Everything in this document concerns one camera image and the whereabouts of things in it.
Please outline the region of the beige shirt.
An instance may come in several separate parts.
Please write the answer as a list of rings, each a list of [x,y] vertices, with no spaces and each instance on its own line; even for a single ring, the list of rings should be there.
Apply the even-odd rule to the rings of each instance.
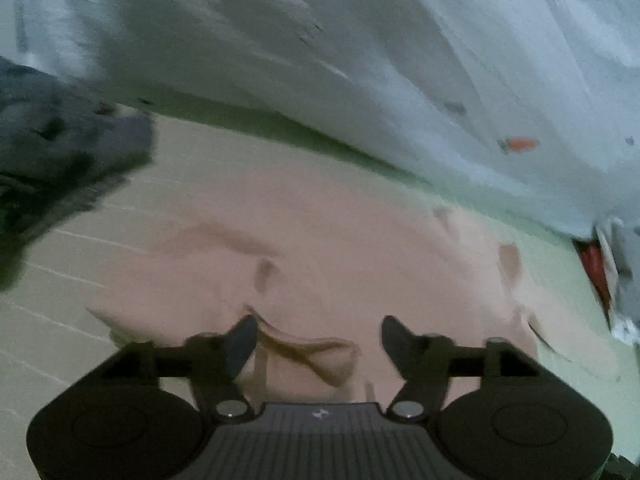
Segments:
[[[283,170],[200,188],[180,217],[116,266],[93,313],[163,346],[254,315],[240,377],[254,402],[390,402],[401,381],[378,336],[387,315],[462,346],[502,337],[534,356],[545,342],[617,374],[614,351],[533,281],[518,248],[459,209],[404,209]]]

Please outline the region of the blue denim garment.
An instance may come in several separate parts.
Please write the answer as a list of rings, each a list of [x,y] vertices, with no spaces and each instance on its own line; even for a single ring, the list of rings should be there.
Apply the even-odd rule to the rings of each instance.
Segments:
[[[56,78],[1,62],[1,286],[29,245],[96,208],[152,160],[154,125]]]

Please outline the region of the light blue carrot-print quilt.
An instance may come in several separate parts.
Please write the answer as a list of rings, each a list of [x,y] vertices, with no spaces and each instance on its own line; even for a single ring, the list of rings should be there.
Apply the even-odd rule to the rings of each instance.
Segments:
[[[32,66],[270,110],[574,237],[639,218],[639,0],[15,0]]]

